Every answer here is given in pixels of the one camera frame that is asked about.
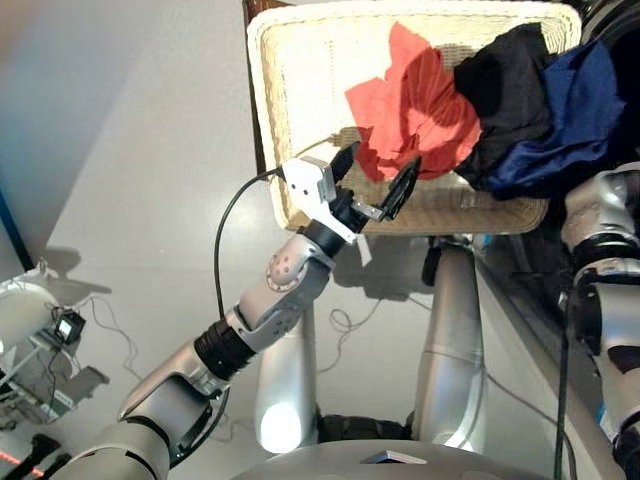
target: blue fabric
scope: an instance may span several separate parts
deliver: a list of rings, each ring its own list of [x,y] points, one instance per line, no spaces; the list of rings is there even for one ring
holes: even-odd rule
[[[487,179],[499,198],[564,195],[607,152],[624,109],[609,52],[595,41],[558,56],[542,72],[552,130],[517,143]]]

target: gray floor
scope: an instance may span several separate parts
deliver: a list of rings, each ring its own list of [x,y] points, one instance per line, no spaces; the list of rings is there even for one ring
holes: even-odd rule
[[[60,300],[107,299],[139,348],[142,375],[216,320],[214,229],[255,172],[243,36],[239,1],[0,3],[0,190],[31,251],[62,275]],[[287,237],[266,185],[256,186],[225,233],[227,305]],[[381,297],[431,301],[417,281],[422,241],[377,239],[372,250],[364,268],[357,252],[345,254],[317,302],[319,367],[337,354],[332,309],[357,322]],[[136,383],[122,368],[124,339],[82,311],[78,358],[111,383],[46,429],[71,450],[113,421]],[[103,304],[96,315],[111,321]],[[427,323],[415,303],[382,301],[320,376],[323,412],[404,421]],[[229,478],[267,458],[251,429],[256,372],[252,364],[237,377],[227,423],[172,478]],[[497,416],[512,420],[493,426],[494,455],[550,473],[546,437],[523,440],[523,429],[543,428],[535,415],[490,395]]]

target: red fabric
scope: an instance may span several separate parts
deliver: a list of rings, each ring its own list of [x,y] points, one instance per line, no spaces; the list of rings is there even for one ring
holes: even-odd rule
[[[422,156],[418,178],[443,175],[460,164],[480,137],[480,122],[442,68],[439,50],[399,23],[389,37],[391,67],[345,94],[360,132],[356,159],[374,181],[391,178]]]

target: white wicker basket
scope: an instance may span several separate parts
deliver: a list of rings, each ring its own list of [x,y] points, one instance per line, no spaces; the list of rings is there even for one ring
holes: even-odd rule
[[[580,18],[570,7],[542,2],[364,1],[284,7],[258,15],[248,28],[248,48],[267,168],[302,152],[330,161],[359,139],[344,92],[390,65],[389,33],[395,22],[422,35],[451,68],[523,23],[540,22],[550,52],[580,41]],[[380,200],[385,183],[371,183],[354,166],[345,185],[366,201]],[[278,223],[307,223],[274,180]],[[474,192],[451,173],[420,181],[394,222],[369,222],[368,233],[426,235],[517,233],[534,228],[543,200],[497,202]]]

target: robotic arm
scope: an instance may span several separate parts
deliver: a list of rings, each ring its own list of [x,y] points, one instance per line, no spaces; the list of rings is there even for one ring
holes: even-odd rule
[[[590,350],[616,429],[613,455],[640,476],[640,163],[601,172],[567,195],[562,239],[576,266],[569,323]]]
[[[420,159],[408,164],[379,206],[361,204],[336,186],[353,164],[357,144],[331,165],[311,158],[283,165],[289,193],[312,220],[269,261],[265,278],[247,290],[225,317],[187,342],[129,395],[95,445],[56,479],[167,478],[172,464],[200,435],[209,402],[229,387],[249,360],[295,326],[329,281],[333,258],[368,220],[393,219],[411,194]]]

